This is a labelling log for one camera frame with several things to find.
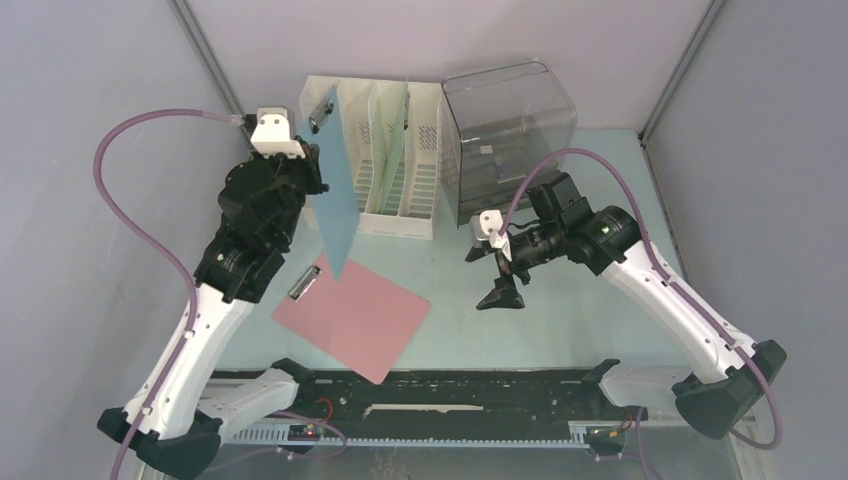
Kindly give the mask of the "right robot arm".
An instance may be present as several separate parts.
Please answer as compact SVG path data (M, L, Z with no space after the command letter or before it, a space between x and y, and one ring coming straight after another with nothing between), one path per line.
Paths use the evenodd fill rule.
M499 276L477 309L522 309L520 285L532 268L566 258L586 266L641 307L684 354L689 367L628 366L608 359L589 375L581 392L585 411L606 418L619 407L676 411L711 439L735 425L765 394L787 359L774 340L757 342L724 319L668 265L627 211L595 211L573 179L560 174L528 193L536 215L524 230L506 231L498 210L470 219L472 248L466 259L494 257Z

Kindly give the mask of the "green clipboard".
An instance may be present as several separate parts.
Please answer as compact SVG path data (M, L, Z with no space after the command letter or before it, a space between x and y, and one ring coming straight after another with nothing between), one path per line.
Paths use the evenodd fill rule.
M366 212L384 214L405 149L408 83L375 81L368 103L372 183Z

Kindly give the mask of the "pink folder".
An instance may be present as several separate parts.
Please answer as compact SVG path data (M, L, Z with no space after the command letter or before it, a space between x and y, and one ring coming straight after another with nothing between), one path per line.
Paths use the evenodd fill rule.
M348 260L318 256L272 313L283 327L369 382L385 381L430 312L424 298Z

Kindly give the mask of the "blue folder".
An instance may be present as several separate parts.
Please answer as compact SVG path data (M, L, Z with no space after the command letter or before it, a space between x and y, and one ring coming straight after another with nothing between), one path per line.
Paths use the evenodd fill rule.
M358 230L360 212L335 87L312 108L298 134L319 148L322 182L329 190L312 198L312 209L329 269L338 280Z

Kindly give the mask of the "smoky transparent drawer cabinet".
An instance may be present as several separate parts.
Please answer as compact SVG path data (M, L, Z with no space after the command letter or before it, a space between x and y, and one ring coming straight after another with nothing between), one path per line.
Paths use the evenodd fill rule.
M459 226L484 210L506 211L527 174L572 140L576 106L539 58L452 75L441 87L453 123L442 185ZM505 166L503 182L496 159Z

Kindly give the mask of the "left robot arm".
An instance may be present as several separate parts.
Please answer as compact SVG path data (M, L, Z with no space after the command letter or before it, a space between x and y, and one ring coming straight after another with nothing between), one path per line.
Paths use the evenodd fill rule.
M123 407L97 423L139 460L176 479L195 479L222 444L276 411L304 416L316 403L311 372L273 363L249 383L211 399L202 394L226 345L283 266L310 195L322 179L320 148L301 137L291 151L251 157L226 176L221 223L188 280L189 300L154 370Z

